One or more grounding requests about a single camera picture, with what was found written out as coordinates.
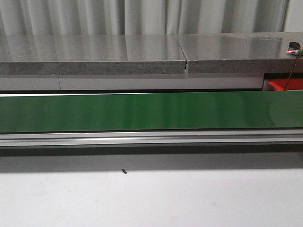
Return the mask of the grey granite counter slab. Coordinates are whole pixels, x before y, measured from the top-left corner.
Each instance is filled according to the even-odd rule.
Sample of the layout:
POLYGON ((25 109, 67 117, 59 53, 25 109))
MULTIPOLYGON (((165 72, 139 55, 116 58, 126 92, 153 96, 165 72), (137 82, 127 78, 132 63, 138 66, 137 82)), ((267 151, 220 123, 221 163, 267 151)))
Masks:
POLYGON ((301 32, 183 35, 8 35, 2 75, 286 73, 301 32))

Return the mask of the green conveyor belt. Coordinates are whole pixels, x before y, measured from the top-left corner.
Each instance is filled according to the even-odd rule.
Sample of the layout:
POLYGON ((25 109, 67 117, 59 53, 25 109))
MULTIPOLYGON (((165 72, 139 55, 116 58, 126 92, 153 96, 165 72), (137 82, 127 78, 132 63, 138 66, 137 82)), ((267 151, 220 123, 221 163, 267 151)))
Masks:
POLYGON ((301 128, 302 91, 4 96, 2 133, 301 128))

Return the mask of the red tray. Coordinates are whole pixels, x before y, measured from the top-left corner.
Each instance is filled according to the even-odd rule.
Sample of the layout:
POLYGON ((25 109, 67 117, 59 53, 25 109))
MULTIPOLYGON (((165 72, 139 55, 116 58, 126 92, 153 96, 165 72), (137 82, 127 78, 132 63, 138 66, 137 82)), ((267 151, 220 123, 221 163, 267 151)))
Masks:
POLYGON ((268 83, 275 91, 303 89, 303 79, 270 79, 268 83))

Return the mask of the small green circuit board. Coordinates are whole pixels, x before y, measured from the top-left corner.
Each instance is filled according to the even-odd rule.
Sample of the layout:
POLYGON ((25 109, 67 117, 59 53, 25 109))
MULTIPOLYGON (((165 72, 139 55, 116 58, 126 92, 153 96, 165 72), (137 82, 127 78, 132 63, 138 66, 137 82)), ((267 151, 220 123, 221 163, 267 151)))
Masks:
POLYGON ((303 54, 303 50, 298 42, 290 42, 287 53, 298 56, 303 54))

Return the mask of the grey curtain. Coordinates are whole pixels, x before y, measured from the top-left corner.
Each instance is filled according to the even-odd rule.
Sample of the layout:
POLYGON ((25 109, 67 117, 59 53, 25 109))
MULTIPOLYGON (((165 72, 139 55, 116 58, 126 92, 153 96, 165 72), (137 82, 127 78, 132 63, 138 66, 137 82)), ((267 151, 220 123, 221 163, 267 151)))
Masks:
POLYGON ((160 35, 303 29, 300 0, 3 0, 2 35, 160 35))

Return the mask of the aluminium conveyor frame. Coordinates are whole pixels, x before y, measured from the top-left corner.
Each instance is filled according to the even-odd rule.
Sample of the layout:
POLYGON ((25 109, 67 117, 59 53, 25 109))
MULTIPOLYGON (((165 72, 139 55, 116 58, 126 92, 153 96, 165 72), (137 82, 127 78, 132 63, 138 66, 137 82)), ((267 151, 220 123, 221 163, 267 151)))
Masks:
POLYGON ((301 129, 219 131, 118 131, 2 134, 0 146, 54 147, 137 144, 221 144, 302 142, 301 129))

